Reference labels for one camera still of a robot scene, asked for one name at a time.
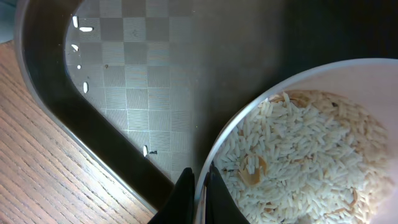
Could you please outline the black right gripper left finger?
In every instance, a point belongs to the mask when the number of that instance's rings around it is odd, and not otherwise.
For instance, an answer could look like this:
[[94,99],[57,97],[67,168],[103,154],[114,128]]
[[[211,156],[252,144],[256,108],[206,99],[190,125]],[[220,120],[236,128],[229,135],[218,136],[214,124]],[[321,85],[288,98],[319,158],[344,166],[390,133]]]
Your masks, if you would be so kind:
[[195,177],[192,169],[183,170],[167,201],[148,224],[192,224]]

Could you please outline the leftover rice pile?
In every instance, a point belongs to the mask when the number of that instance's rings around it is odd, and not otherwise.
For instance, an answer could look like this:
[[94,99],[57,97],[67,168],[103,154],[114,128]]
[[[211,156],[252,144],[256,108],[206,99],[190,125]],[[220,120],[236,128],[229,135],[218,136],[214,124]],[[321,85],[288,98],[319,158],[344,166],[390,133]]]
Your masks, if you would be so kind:
[[213,162],[250,223],[369,223],[394,190],[391,160],[362,106],[290,90],[256,105]]

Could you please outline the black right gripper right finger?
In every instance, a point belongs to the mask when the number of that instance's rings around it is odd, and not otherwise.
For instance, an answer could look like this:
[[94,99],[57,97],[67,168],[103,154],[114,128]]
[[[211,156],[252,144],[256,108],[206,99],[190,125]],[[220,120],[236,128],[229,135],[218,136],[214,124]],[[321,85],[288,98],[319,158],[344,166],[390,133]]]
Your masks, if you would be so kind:
[[205,202],[206,224],[249,224],[236,206],[214,163],[206,176]]

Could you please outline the white bowl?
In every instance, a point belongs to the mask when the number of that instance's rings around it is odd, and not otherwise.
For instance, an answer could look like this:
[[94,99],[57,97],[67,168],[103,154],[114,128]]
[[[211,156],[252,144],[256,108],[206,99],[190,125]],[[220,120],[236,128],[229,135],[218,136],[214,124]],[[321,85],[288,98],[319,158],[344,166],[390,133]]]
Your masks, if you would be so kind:
[[397,60],[361,58],[329,63],[278,83],[239,110],[226,123],[216,138],[198,178],[194,196],[194,224],[205,221],[205,177],[228,134],[259,103],[287,90],[326,91],[344,96],[363,106],[387,129],[387,146],[393,154],[389,175],[393,180],[397,180]]

